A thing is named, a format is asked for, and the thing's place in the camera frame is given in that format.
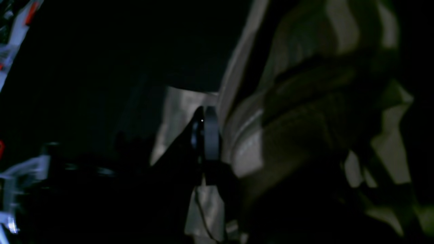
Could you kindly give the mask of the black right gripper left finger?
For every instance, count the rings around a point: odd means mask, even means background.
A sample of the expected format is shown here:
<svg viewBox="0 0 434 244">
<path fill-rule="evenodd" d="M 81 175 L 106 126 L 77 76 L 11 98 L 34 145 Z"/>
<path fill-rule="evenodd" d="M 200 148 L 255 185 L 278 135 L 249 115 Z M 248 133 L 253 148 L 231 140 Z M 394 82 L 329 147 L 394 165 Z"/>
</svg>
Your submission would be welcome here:
<svg viewBox="0 0 434 244">
<path fill-rule="evenodd" d="M 48 179 L 34 188 L 36 244 L 190 244 L 183 233 L 200 183 L 205 109 L 150 166 L 150 142 L 119 141 L 119 157 L 55 154 Z"/>
</svg>

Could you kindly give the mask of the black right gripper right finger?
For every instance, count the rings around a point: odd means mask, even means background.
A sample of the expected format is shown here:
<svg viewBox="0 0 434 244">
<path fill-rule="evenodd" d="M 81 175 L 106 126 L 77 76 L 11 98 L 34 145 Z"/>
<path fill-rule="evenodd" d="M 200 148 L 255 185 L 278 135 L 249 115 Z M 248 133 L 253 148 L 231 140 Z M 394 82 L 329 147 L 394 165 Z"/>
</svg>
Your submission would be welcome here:
<svg viewBox="0 0 434 244">
<path fill-rule="evenodd" d="M 343 161 L 309 162 L 248 203 L 249 184 L 219 166 L 218 187 L 247 244 L 403 244 L 395 230 L 363 213 Z"/>
</svg>

